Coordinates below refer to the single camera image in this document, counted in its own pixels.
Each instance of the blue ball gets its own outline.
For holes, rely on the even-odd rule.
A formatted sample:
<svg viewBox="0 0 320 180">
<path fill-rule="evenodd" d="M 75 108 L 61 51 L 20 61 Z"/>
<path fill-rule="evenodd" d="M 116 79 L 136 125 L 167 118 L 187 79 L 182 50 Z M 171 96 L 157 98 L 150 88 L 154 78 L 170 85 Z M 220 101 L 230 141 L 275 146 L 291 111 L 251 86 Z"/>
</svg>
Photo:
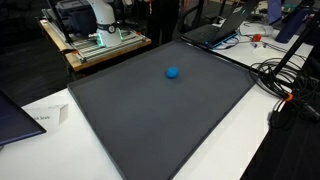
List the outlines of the blue ball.
<svg viewBox="0 0 320 180">
<path fill-rule="evenodd" d="M 166 75 L 169 79 L 174 79 L 179 75 L 179 70 L 176 67 L 168 68 Z"/>
</svg>

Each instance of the gray mat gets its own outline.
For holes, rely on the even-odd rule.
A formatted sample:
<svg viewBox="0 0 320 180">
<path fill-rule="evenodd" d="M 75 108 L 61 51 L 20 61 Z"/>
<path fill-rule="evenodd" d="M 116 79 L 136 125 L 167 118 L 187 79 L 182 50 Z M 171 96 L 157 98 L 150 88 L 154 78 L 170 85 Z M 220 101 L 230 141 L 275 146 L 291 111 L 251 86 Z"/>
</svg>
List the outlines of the gray mat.
<svg viewBox="0 0 320 180">
<path fill-rule="evenodd" d="M 179 69 L 168 79 L 170 66 Z M 68 87 L 124 179 L 171 179 L 252 87 L 247 70 L 173 42 Z"/>
</svg>

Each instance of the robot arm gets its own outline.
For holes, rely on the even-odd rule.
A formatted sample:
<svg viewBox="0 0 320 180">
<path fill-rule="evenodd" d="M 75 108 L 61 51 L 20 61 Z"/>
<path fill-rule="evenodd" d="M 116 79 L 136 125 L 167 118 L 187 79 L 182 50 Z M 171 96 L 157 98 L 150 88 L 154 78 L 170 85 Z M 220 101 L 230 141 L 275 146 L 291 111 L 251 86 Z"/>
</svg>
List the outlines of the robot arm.
<svg viewBox="0 0 320 180">
<path fill-rule="evenodd" d="M 112 47 L 121 43 L 120 30 L 116 27 L 112 7 L 103 0 L 87 0 L 97 18 L 99 46 Z"/>
</svg>

